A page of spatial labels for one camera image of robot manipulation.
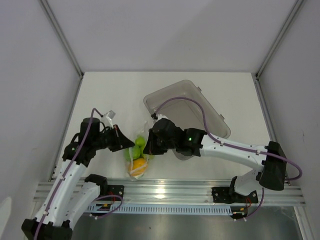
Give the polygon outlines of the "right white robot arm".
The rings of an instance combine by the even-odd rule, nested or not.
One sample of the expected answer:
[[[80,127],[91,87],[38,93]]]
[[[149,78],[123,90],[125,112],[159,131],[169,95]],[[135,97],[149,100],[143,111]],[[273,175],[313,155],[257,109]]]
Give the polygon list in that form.
[[[197,128],[181,129],[171,120],[158,119],[148,131],[143,153],[163,155],[174,150],[185,157],[215,157],[251,168],[232,179],[228,196],[239,202],[258,188],[282,191],[287,163],[279,153],[279,144],[246,145],[217,137]]]

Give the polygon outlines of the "clear dotted zip top bag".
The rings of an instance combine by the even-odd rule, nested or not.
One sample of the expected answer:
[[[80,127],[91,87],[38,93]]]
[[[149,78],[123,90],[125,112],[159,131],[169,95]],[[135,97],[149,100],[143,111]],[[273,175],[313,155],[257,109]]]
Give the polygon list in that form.
[[[144,153],[149,136],[149,128],[148,121],[140,124],[131,134],[134,146],[123,151],[126,175],[131,181],[137,181],[142,178],[155,157]]]

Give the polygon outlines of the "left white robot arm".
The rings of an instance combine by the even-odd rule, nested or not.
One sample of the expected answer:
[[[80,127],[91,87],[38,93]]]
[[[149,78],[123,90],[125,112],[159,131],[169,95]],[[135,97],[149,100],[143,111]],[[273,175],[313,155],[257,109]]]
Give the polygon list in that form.
[[[46,200],[32,219],[25,219],[21,229],[29,240],[70,240],[79,218],[94,200],[108,196],[106,177],[90,174],[80,192],[73,194],[81,176],[97,151],[111,152],[135,144],[122,134],[117,125],[104,126],[98,118],[84,118],[62,155],[59,174]]]

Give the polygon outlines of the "green bumpy toy guava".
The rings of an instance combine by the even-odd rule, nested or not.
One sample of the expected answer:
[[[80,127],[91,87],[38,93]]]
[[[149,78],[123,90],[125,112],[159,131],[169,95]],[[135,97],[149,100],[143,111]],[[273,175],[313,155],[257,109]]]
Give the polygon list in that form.
[[[134,147],[126,148],[124,150],[123,155],[124,155],[124,159],[127,162],[130,162],[131,159],[137,160],[139,158],[143,158],[142,149],[138,145],[135,145]]]

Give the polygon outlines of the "orange toy fruit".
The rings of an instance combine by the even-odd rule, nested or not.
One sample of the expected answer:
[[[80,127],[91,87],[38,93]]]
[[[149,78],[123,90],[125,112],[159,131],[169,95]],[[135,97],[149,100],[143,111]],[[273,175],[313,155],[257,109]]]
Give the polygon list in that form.
[[[138,158],[128,163],[127,171],[132,177],[143,175],[148,168],[148,161],[145,158]]]

